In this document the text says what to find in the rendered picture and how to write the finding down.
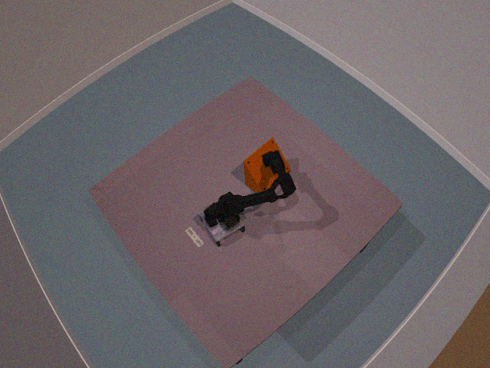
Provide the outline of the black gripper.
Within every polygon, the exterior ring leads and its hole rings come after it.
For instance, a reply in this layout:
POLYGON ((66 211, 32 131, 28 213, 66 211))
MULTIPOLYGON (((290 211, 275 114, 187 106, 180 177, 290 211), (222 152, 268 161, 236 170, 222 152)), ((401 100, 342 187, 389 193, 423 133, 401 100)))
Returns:
POLYGON ((208 222, 209 226, 212 227, 217 224, 217 221, 219 223, 222 223, 221 218, 224 217, 224 214, 221 213, 218 217, 216 217, 214 220, 210 221, 208 218, 205 216, 206 221, 208 222), (217 221, 216 221, 217 220, 217 221))

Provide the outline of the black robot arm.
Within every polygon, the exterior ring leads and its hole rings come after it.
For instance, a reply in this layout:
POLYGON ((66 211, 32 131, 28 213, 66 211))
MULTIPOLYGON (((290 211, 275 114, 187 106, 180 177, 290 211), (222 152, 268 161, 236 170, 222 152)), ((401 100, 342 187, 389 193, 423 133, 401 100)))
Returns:
POLYGON ((273 203, 278 199, 287 198, 294 193, 296 187, 290 174, 285 171, 285 163, 279 150, 269 151, 263 154, 262 161, 265 167, 270 165, 273 173, 278 173, 279 175, 271 187, 266 191, 247 196, 233 195, 231 192, 220 196, 217 203, 213 203, 204 211, 208 220, 212 221, 223 213, 224 217, 221 218, 222 223, 224 222, 228 228, 233 228, 240 220, 240 216, 237 213, 241 212, 244 208, 267 202, 273 203), (279 196, 275 193, 278 183, 284 192, 284 194, 279 196))

